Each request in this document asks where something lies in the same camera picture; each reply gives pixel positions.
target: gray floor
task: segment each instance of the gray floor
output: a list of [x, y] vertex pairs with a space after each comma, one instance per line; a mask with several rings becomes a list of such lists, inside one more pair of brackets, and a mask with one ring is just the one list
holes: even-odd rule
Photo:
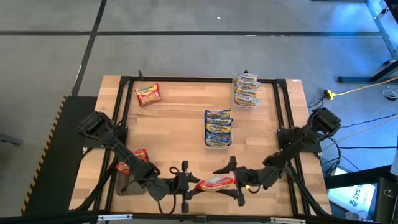
[[[380, 1], [372, 1], [376, 11]], [[0, 30], [91, 30], [100, 0], [0, 2]], [[392, 42], [397, 24], [386, 24]], [[260, 30], [375, 32], [363, 3], [286, 1], [108, 1], [100, 30]], [[87, 37], [0, 37], [0, 133], [24, 140], [0, 146], [0, 216], [18, 215], [62, 96], [69, 95]], [[303, 80], [307, 101], [337, 84], [341, 75], [369, 76], [391, 55], [380, 37], [97, 37], [80, 95], [98, 94], [103, 75], [228, 77], [245, 69], [261, 77]], [[398, 91], [398, 86], [391, 86]], [[386, 86], [325, 102], [343, 124], [397, 112]], [[342, 129], [339, 139], [373, 124]], [[341, 146], [397, 144], [397, 121], [341, 142]], [[394, 149], [347, 149], [360, 169], [390, 164]], [[336, 156], [334, 147], [324, 159]], [[344, 168], [355, 170], [341, 161]]]

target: yellow cable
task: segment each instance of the yellow cable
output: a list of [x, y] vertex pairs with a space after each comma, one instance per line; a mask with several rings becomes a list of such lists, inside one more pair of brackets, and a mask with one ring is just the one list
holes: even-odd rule
[[357, 88], [357, 89], [355, 89], [355, 90], [346, 91], [346, 92], [344, 92], [344, 93], [334, 93], [334, 96], [341, 96], [341, 95], [344, 95], [344, 94], [347, 94], [347, 93], [352, 93], [352, 92], [354, 92], [354, 91], [363, 90], [363, 89], [365, 89], [365, 88], [369, 88], [369, 87], [372, 87], [372, 86], [377, 86], [377, 85], [385, 84], [385, 83], [387, 83], [387, 82], [391, 82], [391, 81], [396, 80], [396, 79], [398, 79], [398, 77], [390, 78], [389, 80], [386, 80], [386, 81], [384, 81], [384, 82], [380, 82], [380, 83], [375, 83], [375, 84], [372, 84], [372, 85], [364, 86], [364, 87], [361, 87], [361, 88]]
[[350, 138], [350, 137], [352, 137], [352, 136], [354, 136], [354, 135], [356, 135], [356, 134], [362, 133], [362, 132], [364, 132], [364, 131], [373, 129], [373, 128], [375, 128], [375, 127], [378, 127], [378, 126], [380, 126], [380, 125], [382, 125], [382, 124], [384, 124], [384, 123], [386, 123], [386, 122], [389, 122], [390, 120], [392, 120], [392, 119], [394, 119], [394, 118], [396, 118], [396, 117], [398, 117], [398, 114], [395, 115], [395, 116], [392, 116], [390, 119], [388, 119], [388, 120], [386, 120], [386, 121], [383, 121], [383, 122], [381, 122], [381, 123], [379, 123], [379, 124], [377, 124], [377, 125], [375, 125], [375, 126], [373, 126], [373, 127], [367, 128], [367, 129], [362, 130], [362, 131], [358, 131], [357, 133], [354, 133], [354, 134], [351, 134], [351, 135], [349, 135], [349, 136], [347, 136], [347, 137], [344, 137], [344, 138], [342, 138], [342, 139], [339, 139], [339, 140], [337, 140], [336, 142], [333, 142], [332, 144], [330, 144], [328, 147], [324, 148], [322, 151], [326, 150], [327, 148], [329, 148], [330, 146], [334, 145], [335, 143], [338, 143], [338, 142], [340, 142], [340, 141], [342, 141], [342, 140], [344, 140], [344, 139], [348, 139], [348, 138]]

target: wooden tabletop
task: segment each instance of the wooden tabletop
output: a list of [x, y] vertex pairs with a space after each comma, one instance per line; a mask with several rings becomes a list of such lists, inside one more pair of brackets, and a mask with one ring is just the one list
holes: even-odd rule
[[[98, 95], [96, 110], [112, 117], [120, 76], [104, 76]], [[278, 151], [276, 130], [278, 129], [274, 92], [271, 84], [262, 84], [259, 94], [260, 105], [254, 110], [232, 107], [230, 83], [210, 82], [148, 82], [135, 81], [133, 89], [158, 83], [162, 101], [141, 108], [135, 93], [127, 119], [129, 132], [126, 146], [135, 151], [147, 149], [149, 160], [162, 172], [160, 177], [173, 177], [170, 166], [180, 167], [184, 160], [189, 161], [189, 171], [200, 179], [213, 176], [214, 170], [224, 167], [230, 156], [236, 156], [238, 166], [252, 169], [263, 168], [262, 161]], [[308, 109], [300, 80], [287, 80], [290, 104], [296, 126], [305, 125]], [[126, 90], [122, 97], [119, 118], [123, 112]], [[283, 94], [280, 90], [284, 122], [287, 124]], [[212, 151], [205, 148], [205, 110], [232, 108], [233, 146], [225, 151]], [[80, 164], [80, 170], [70, 203], [70, 209], [79, 206], [93, 190], [100, 175], [104, 149], [94, 149]], [[301, 153], [305, 183], [317, 202], [327, 212], [330, 204], [326, 194], [320, 161], [312, 153]], [[100, 207], [105, 204], [108, 185], [104, 187]], [[250, 194], [243, 189], [246, 204], [239, 207], [231, 197], [204, 192], [194, 196], [189, 202], [190, 213], [213, 215], [292, 215], [286, 177], [279, 179], [268, 190]], [[298, 209], [303, 213], [300, 191], [296, 186]], [[164, 212], [172, 208], [173, 198], [167, 195], [161, 202]], [[181, 196], [177, 196], [174, 213], [181, 213]], [[148, 193], [144, 195], [113, 195], [112, 212], [159, 213], [157, 202]]]

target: yellow and black hazard tape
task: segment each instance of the yellow and black hazard tape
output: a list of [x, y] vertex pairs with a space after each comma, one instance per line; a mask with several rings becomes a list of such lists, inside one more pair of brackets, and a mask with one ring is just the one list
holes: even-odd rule
[[58, 120], [60, 119], [61, 112], [62, 112], [62, 109], [63, 109], [63, 104], [65, 103], [66, 99], [67, 99], [66, 96], [64, 96], [62, 98], [61, 105], [60, 105], [59, 110], [57, 112], [57, 116], [55, 117], [55, 121], [54, 121], [54, 123], [52, 125], [52, 128], [51, 128], [51, 133], [49, 134], [49, 138], [47, 139], [47, 142], [45, 143], [42, 156], [40, 158], [39, 164], [37, 165], [37, 168], [36, 168], [36, 171], [35, 171], [35, 175], [33, 176], [32, 183], [29, 186], [29, 190], [27, 191], [27, 195], [25, 197], [24, 204], [23, 204], [23, 206], [21, 208], [21, 214], [22, 215], [25, 213], [26, 206], [29, 203], [30, 196], [32, 195], [33, 189], [34, 189], [35, 184], [36, 184], [36, 180], [37, 180], [37, 178], [39, 176], [39, 173], [40, 173], [40, 170], [41, 170], [41, 168], [43, 166], [45, 156], [46, 156], [47, 151], [48, 151], [48, 149], [50, 147], [51, 139], [52, 139], [52, 136], [54, 134], [55, 128], [57, 127]]

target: snack package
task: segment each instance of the snack package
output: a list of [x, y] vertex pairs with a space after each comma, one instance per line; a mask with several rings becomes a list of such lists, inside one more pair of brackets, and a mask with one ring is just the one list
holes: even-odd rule
[[209, 124], [218, 124], [221, 126], [227, 126], [227, 125], [231, 125], [232, 121], [234, 119], [230, 118], [230, 119], [218, 119], [218, 118], [206, 118], [206, 122]]
[[236, 83], [240, 84], [242, 82], [256, 82], [257, 76], [252, 76], [252, 74], [244, 74], [236, 76]]
[[227, 189], [236, 184], [233, 174], [215, 175], [208, 180], [201, 180], [195, 186], [196, 189], [214, 192], [221, 189]]
[[[148, 153], [146, 149], [138, 149], [133, 152], [135, 156], [137, 156], [140, 160], [144, 162], [148, 162]], [[130, 167], [125, 162], [120, 162], [116, 164], [116, 168], [118, 171], [122, 172], [125, 176], [130, 176]]]
[[222, 138], [215, 134], [208, 134], [206, 135], [206, 145], [207, 146], [228, 146], [229, 145], [229, 138]]
[[209, 118], [229, 118], [231, 116], [231, 109], [222, 110], [222, 111], [205, 111], [206, 117]]
[[211, 133], [209, 131], [206, 131], [206, 137], [207, 136], [211, 136], [211, 135], [215, 135], [218, 136], [220, 138], [225, 138], [225, 139], [229, 139], [231, 137], [231, 133], [226, 133], [226, 134], [216, 134], [216, 133]]
[[251, 74], [251, 73], [233, 73], [234, 75], [234, 81], [237, 83], [238, 78], [241, 77], [245, 79], [245, 81], [252, 81], [256, 82], [257, 81], [257, 74]]
[[231, 133], [231, 125], [221, 126], [217, 124], [206, 124], [206, 130], [215, 134], [229, 134]]
[[122, 172], [126, 177], [130, 176], [130, 167], [127, 166], [125, 162], [120, 162], [116, 164], [116, 168], [118, 171]]
[[162, 100], [159, 93], [159, 84], [154, 84], [135, 90], [138, 97], [139, 106], [147, 106], [151, 103], [158, 102]]
[[146, 149], [138, 149], [138, 150], [134, 151], [133, 154], [135, 156], [137, 156], [138, 159], [140, 159], [144, 162], [148, 162], [148, 153], [147, 153]]
[[250, 97], [256, 97], [258, 92], [260, 92], [260, 90], [244, 89], [242, 87], [237, 87], [235, 90], [236, 94], [243, 95], [243, 96], [250, 96]]
[[234, 94], [234, 102], [239, 106], [256, 106], [260, 100], [250, 96]]
[[237, 84], [237, 87], [248, 88], [248, 89], [258, 89], [261, 83], [252, 81], [243, 81]]

